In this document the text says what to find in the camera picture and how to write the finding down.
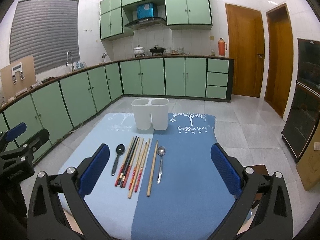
door frame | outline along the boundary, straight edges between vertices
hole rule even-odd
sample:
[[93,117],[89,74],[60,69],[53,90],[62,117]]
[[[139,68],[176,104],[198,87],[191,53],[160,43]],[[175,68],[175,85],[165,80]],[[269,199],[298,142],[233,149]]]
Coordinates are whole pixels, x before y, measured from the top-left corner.
[[283,109],[283,112],[282,114],[280,115],[281,118],[284,117],[284,113],[285,113],[285,110],[288,106],[288,100],[289,100],[289,95],[290,95],[290,92],[291,92],[291,84],[292,84],[292,78],[293,78],[293,64],[294,64],[294,41],[293,41],[293,31],[292,31],[292,23],[291,23],[291,19],[290,19],[290,14],[289,14],[289,9],[288,9],[288,6],[287,6],[287,3],[284,2],[282,4],[279,4],[277,5],[276,7],[272,8],[271,10],[267,11],[266,12],[266,18],[267,18],[267,25],[268,25],[268,38],[269,38],[269,59],[268,59],[268,75],[267,75],[267,80],[266,80],[266,88],[265,88],[265,91],[264,91],[264,95],[263,95],[263,100],[265,100],[266,98],[266,94],[267,94],[267,91],[268,91],[268,79],[269,79],[269,71],[270,71],[270,54],[271,54],[271,46],[270,46],[270,31],[269,31],[269,17],[268,17],[268,14],[282,8],[282,7],[285,7],[286,9],[286,12],[287,12],[287,16],[288,16],[288,20],[289,20],[289,23],[290,23],[290,27],[291,27],[291,34],[292,34],[292,74],[291,74],[291,83],[290,83],[290,88],[289,88],[289,94],[288,94],[288,98],[287,98],[287,103],[286,103],[286,106],[285,108]]

white plastic container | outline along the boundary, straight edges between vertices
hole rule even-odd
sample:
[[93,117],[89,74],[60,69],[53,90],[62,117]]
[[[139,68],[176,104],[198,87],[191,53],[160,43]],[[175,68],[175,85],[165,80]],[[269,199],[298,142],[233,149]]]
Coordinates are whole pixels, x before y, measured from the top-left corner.
[[131,106],[137,128],[139,130],[148,130],[151,127],[150,99],[135,99]]
[[166,98],[156,98],[151,100],[150,105],[153,129],[166,130],[168,128],[168,103],[169,100]]
[[135,99],[131,105],[137,128],[148,130],[152,123],[155,130],[166,130],[168,128],[168,103],[169,100],[166,98]]

blue box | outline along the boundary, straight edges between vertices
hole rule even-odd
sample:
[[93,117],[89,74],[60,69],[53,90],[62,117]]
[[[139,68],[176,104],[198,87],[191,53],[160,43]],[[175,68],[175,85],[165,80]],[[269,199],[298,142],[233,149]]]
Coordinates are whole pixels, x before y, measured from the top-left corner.
[[154,3],[146,3],[137,6],[138,20],[148,17],[158,17],[157,6]]

wooden chopstick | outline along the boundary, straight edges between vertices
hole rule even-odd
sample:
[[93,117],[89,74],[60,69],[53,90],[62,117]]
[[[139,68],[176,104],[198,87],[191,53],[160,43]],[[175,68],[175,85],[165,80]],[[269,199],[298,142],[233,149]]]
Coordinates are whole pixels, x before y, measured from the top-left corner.
[[155,170],[157,150],[158,150],[158,140],[157,140],[157,142],[156,142],[155,152],[154,152],[154,154],[153,154],[153,160],[152,160],[151,172],[150,172],[150,177],[149,177],[149,185],[148,185],[147,197],[150,197],[150,194],[151,194],[151,187],[152,187],[152,180],[153,180],[153,172],[154,172],[154,170]]
[[[143,157],[143,154],[144,154],[144,151],[145,151],[146,147],[147,147],[147,142],[146,142],[145,145],[144,145],[143,152],[142,152],[142,156],[141,156],[141,158],[140,158],[140,160],[139,160],[139,162],[138,162],[138,166],[137,166],[138,168],[140,168],[140,164],[141,164],[142,157]],[[131,198],[131,197],[132,197],[132,193],[133,193],[133,189],[134,189],[134,184],[136,183],[137,176],[138,176],[138,173],[136,172],[135,175],[134,175],[134,178],[133,178],[132,187],[131,187],[131,189],[129,190],[128,198]]]
[[133,153],[135,152],[136,148],[138,147],[139,141],[140,141],[140,137],[137,137],[137,140],[135,141],[134,146],[133,146],[133,148],[132,148],[132,150],[130,152],[130,155],[128,157],[127,163],[125,163],[125,165],[124,165],[124,172],[123,172],[123,176],[122,176],[121,181],[120,181],[120,187],[121,188],[123,187],[125,175],[127,174],[127,171],[128,171],[128,168],[129,168],[129,164],[131,162]]
[[144,138],[142,139],[142,143],[141,143],[139,155],[138,155],[138,158],[137,158],[137,161],[136,161],[136,165],[135,165],[135,167],[133,168],[133,173],[132,173],[132,177],[131,177],[130,184],[129,184],[129,190],[130,190],[131,187],[132,187],[133,179],[134,179],[134,176],[135,176],[136,171],[137,171],[137,165],[138,165],[138,161],[140,160],[141,149],[142,149],[142,146],[143,146],[143,141],[144,141]]
[[[134,158],[135,158],[135,156],[136,156],[136,153],[137,153],[137,150],[138,150],[138,147],[139,147],[140,139],[141,139],[141,137],[139,137],[139,139],[138,139],[137,146],[136,146],[136,148],[134,149],[133,156],[132,156],[132,158],[131,158],[131,160],[130,160],[130,163],[129,163],[129,168],[128,168],[128,170],[127,170],[127,173],[126,173],[125,176],[124,176],[123,187],[125,187],[125,185],[127,184],[127,181],[128,181],[128,178],[129,178],[129,174],[130,174],[130,170],[131,170],[131,167],[132,167],[132,163],[133,163],[133,161],[134,161]],[[142,143],[141,143],[141,146],[140,146],[140,150],[141,150],[141,148],[142,148],[143,141],[144,141],[144,138],[142,139]]]
[[138,181],[137,181],[137,185],[134,189],[134,192],[137,192],[138,191],[138,188],[139,188],[139,184],[140,184],[140,179],[141,179],[141,176],[142,176],[142,171],[143,171],[143,166],[144,166],[144,163],[146,161],[146,156],[147,156],[147,153],[148,153],[148,148],[149,148],[149,143],[150,143],[150,139],[148,140],[148,145],[147,145],[147,148],[144,152],[144,155],[143,155],[143,160],[142,160],[142,165],[141,165],[141,168],[140,168],[140,172],[139,172],[139,177],[138,177]]
[[127,159],[127,156],[128,156],[128,154],[129,154],[129,152],[130,152],[130,149],[131,149],[131,147],[132,147],[133,139],[134,139],[134,136],[132,137],[132,139],[131,139],[131,141],[130,141],[129,147],[127,148],[127,154],[125,155],[125,158],[123,159],[121,168],[120,168],[120,170],[119,170],[119,174],[118,174],[117,179],[116,179],[116,182],[115,182],[115,186],[118,186],[118,180],[119,180],[120,174],[121,174],[121,172],[122,172],[122,170],[123,170],[123,168],[124,168],[125,160]]

window blind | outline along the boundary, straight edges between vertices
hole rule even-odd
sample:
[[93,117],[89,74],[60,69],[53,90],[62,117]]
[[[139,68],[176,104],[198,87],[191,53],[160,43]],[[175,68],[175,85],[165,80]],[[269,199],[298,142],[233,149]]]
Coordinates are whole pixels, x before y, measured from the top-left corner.
[[77,0],[19,1],[10,38],[10,62],[33,55],[36,74],[80,60]]

